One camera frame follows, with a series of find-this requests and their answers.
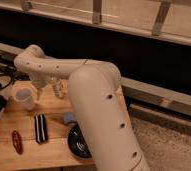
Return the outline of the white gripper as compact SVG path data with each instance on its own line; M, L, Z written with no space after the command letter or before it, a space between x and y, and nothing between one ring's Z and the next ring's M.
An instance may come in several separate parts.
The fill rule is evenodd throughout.
M36 100L40 100L42 95L42 88L44 88L49 82L52 87L57 86L56 79L50 78L48 76L37 76L31 75L30 80L32 84L36 87Z

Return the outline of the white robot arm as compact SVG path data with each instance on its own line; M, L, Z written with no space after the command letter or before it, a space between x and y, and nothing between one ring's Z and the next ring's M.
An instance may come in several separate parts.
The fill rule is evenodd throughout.
M15 57L14 65L38 89L52 77L68 81L69 99L98 171L150 171L129 116L119 104L121 74L114 64L47 58L39 46L30 45Z

